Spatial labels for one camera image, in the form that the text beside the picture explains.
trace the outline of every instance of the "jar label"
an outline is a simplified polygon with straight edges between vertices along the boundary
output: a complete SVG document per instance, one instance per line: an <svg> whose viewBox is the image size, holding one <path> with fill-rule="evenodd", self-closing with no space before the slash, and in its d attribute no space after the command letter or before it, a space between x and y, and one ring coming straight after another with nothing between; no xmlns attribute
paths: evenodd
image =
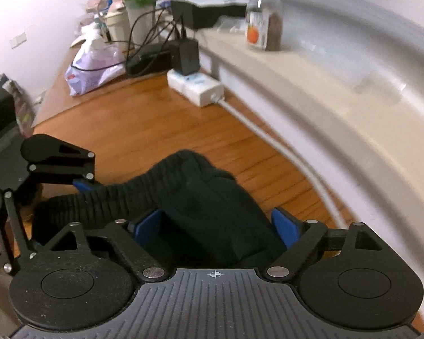
<svg viewBox="0 0 424 339"><path fill-rule="evenodd" d="M251 45L261 49L267 47L267 33L269 31L269 14L250 12L246 29L246 40Z"/></svg>

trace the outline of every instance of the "light switch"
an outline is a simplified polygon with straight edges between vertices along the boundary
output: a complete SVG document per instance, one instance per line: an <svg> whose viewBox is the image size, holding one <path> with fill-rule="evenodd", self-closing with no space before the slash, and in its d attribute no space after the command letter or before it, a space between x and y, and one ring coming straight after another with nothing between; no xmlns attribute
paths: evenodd
<svg viewBox="0 0 424 339"><path fill-rule="evenodd" d="M26 42L26 41L27 41L27 35L26 35L25 32L23 32L22 34L19 34L17 36L17 43L18 43L18 45L21 45L21 44L23 44L23 42Z"/></svg>
<svg viewBox="0 0 424 339"><path fill-rule="evenodd" d="M12 39L9 40L9 44L11 45L11 48L14 49L16 48L19 44L17 43L17 37L14 37Z"/></svg>
<svg viewBox="0 0 424 339"><path fill-rule="evenodd" d="M27 41L27 34L25 33L25 31L21 34L19 34L18 36L12 38L9 40L9 44L11 45L11 48L14 49L18 46L20 46L21 44L23 44L23 42Z"/></svg>

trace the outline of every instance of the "plastic bag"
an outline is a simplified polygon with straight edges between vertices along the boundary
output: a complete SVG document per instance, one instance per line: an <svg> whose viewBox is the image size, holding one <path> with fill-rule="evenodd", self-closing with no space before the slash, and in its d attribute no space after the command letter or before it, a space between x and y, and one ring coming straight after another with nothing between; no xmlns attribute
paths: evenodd
<svg viewBox="0 0 424 339"><path fill-rule="evenodd" d="M219 32L244 34L246 31L245 18L234 18L222 15L213 26Z"/></svg>
<svg viewBox="0 0 424 339"><path fill-rule="evenodd" d="M114 65L125 60L119 46L106 44L96 30L91 30L91 32L86 34L85 39L86 42L82 44L73 60L73 66L92 70ZM99 88L125 72L123 64L98 71L81 71L69 66L64 78L69 85L70 95L76 97Z"/></svg>

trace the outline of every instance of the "ribbed rubber surface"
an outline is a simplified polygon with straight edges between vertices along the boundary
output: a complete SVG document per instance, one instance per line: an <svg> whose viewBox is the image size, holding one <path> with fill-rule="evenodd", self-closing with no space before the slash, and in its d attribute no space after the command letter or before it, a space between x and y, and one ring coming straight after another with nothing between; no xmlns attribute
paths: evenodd
<svg viewBox="0 0 424 339"><path fill-rule="evenodd" d="M22 327L13 339L413 339L407 326L358 333L309 313L290 286L269 283L254 270L178 269L145 284L119 316L95 328L49 333Z"/></svg>

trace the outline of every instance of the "round black disc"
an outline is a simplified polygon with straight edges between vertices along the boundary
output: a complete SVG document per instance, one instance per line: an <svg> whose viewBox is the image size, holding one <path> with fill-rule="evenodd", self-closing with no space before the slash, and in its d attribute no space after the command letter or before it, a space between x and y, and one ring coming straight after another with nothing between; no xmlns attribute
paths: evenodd
<svg viewBox="0 0 424 339"><path fill-rule="evenodd" d="M308 267L298 288L306 306L351 329L385 329L411 320L422 302L422 283L397 255L380 258L377 252L341 253Z"/></svg>
<svg viewBox="0 0 424 339"><path fill-rule="evenodd" d="M74 251L35 257L11 282L9 296L22 322L51 331L104 322L128 302L127 271L104 258Z"/></svg>

